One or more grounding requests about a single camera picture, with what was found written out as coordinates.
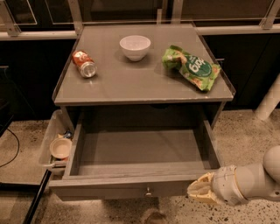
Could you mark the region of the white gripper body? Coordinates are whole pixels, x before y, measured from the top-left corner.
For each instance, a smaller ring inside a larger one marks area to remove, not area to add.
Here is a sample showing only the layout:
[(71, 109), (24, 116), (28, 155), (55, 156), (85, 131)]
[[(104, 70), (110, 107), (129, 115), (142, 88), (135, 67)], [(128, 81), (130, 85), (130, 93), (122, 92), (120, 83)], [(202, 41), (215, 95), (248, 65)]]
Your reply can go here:
[(237, 185), (235, 170), (234, 165), (221, 167), (214, 173), (212, 180), (212, 189), (217, 198), (230, 206), (248, 203)]

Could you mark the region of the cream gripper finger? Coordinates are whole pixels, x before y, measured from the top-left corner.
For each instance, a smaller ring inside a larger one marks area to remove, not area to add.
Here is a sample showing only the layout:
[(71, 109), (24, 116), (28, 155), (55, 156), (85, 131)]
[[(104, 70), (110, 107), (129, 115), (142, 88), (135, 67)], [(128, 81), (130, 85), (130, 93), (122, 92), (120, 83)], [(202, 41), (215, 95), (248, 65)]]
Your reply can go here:
[(200, 178), (192, 182), (188, 188), (188, 193), (208, 193), (208, 191), (212, 187), (212, 179), (214, 174), (212, 172), (208, 172), (202, 175)]
[(207, 194), (190, 194), (189, 197), (201, 203), (217, 205), (217, 201), (211, 192), (208, 192)]

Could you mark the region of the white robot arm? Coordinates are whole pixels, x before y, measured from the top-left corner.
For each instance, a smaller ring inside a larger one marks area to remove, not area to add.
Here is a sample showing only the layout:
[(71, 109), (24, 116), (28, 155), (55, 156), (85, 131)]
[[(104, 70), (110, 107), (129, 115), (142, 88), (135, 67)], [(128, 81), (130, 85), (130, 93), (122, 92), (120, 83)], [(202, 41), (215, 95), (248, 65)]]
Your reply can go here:
[(194, 181), (190, 198), (230, 206), (280, 199), (279, 88), (277, 76), (256, 110), (221, 114), (215, 132), (230, 165)]

